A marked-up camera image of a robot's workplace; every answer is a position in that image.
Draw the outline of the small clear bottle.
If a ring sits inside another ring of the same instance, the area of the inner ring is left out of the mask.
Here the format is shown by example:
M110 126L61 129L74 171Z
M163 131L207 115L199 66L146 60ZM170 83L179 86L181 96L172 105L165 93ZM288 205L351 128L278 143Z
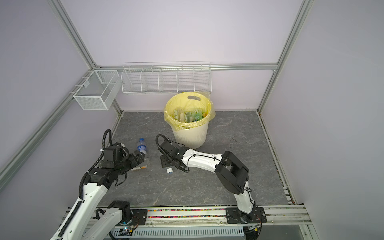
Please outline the small clear bottle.
M137 167L133 168L132 171L143 170L143 169L146 169L147 167L148 167L148 165L137 166Z

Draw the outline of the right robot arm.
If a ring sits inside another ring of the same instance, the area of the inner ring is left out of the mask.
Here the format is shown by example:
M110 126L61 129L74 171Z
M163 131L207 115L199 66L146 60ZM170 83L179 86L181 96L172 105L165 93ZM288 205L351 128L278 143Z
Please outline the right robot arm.
M190 172L191 168L198 168L214 173L224 188L234 194L237 207L243 215L248 217L256 210L252 190L249 188L249 168L233 153L202 153L169 139L156 145L165 168L172 166L185 173Z

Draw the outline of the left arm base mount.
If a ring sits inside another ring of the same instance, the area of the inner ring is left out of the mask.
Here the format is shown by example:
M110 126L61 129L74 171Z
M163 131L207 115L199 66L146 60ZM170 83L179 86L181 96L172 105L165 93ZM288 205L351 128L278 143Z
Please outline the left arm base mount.
M144 226L148 215L147 209L131 209L129 217L123 217L119 225L121 226Z

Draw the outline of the clear bottle green label front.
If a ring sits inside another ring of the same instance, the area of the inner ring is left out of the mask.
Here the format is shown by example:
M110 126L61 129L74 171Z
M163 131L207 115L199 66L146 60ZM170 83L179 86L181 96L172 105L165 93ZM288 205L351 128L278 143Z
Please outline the clear bottle green label front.
M175 109L173 112L173 118L177 121L181 120L182 110L181 109Z

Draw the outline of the clear bottle green white label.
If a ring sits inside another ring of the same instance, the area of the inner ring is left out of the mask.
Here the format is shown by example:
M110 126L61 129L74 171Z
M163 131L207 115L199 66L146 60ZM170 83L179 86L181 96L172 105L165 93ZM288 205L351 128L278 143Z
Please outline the clear bottle green white label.
M192 112L184 112L183 117L185 123L192 123L195 120L195 114Z

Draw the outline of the small bottle blue cap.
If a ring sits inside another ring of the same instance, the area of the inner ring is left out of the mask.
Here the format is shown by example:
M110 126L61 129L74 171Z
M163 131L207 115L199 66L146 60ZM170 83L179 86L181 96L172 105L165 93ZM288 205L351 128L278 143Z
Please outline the small bottle blue cap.
M145 142L145 139L144 138L140 138L138 143L137 143L137 150L144 154L144 155L147 155L147 144Z

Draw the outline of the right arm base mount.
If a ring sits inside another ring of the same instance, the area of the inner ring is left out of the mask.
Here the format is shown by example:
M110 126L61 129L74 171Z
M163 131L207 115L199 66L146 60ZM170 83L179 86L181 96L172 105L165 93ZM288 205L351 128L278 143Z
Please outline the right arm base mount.
M264 208L254 206L249 214L238 208L226 208L226 219L228 224L259 224L266 223L267 217Z

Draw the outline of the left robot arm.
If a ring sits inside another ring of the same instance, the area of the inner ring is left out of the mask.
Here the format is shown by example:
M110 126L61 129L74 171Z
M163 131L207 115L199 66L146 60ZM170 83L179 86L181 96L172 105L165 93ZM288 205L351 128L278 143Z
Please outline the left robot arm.
M111 186L121 185L118 177L126 176L144 160L144 153L131 153L121 143L113 143L112 131L107 129L103 134L102 153L83 175L79 196L52 239L102 240L118 224L138 225L140 220L134 216L127 201L113 201L102 216L97 207Z

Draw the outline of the clear bottle blue label white cap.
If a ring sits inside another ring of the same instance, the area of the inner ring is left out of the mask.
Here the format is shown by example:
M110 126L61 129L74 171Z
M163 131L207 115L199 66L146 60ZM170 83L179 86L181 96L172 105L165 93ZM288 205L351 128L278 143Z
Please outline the clear bottle blue label white cap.
M200 121L203 118L203 111L201 109L196 109L193 111L193 122Z

